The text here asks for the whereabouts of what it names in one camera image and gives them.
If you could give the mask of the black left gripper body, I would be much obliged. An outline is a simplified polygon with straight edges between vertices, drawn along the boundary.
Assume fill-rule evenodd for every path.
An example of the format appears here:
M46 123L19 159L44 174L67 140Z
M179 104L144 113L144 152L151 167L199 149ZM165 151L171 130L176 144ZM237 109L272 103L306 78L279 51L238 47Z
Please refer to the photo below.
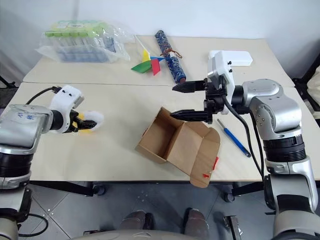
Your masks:
M68 125L68 129L65 131L66 133L77 133L78 132L78 125L77 122L71 122L71 111L69 114L69 125Z

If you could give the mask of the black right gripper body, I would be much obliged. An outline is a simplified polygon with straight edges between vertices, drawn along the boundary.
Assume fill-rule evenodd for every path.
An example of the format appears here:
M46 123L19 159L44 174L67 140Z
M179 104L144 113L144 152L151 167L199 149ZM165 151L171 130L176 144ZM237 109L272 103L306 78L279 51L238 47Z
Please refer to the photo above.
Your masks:
M204 111L207 113L206 123L213 123L213 115L222 112L224 109L223 97L227 96L226 80L224 77L204 80L205 100Z

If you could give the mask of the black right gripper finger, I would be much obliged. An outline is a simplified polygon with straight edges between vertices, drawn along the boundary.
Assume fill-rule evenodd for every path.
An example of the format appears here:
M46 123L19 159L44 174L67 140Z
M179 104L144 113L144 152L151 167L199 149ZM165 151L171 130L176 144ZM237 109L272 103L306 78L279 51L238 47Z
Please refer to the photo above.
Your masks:
M170 116L186 122L206 122L208 119L206 111L196 111L194 109L178 110L170 113Z
M198 91L205 91L206 86L206 80L185 81L175 85L172 90L180 93L194 93Z

